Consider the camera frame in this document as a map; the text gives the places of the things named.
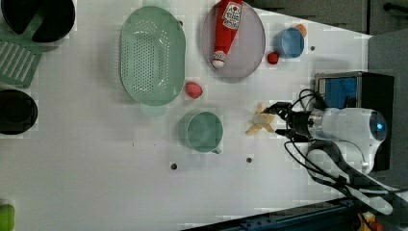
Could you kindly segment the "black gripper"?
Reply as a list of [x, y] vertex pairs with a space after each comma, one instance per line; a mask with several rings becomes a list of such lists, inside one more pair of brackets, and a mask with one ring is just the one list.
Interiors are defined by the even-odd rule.
[[275, 133], [286, 138], [303, 137], [310, 138], [311, 134], [308, 130], [310, 112], [292, 112], [292, 104], [289, 102], [276, 102], [273, 105], [263, 110], [264, 114], [278, 115], [285, 119], [287, 116], [287, 124], [289, 129], [276, 129]]

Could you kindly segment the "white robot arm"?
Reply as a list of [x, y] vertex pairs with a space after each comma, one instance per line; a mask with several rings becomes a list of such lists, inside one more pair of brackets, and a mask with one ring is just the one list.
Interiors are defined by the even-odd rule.
[[295, 112], [291, 103], [277, 102], [263, 112], [286, 121], [287, 127], [276, 133], [288, 138], [290, 144], [308, 144], [298, 155], [315, 182], [383, 215], [407, 207], [405, 189], [369, 176], [377, 151], [388, 136], [387, 122], [377, 111], [325, 108]]

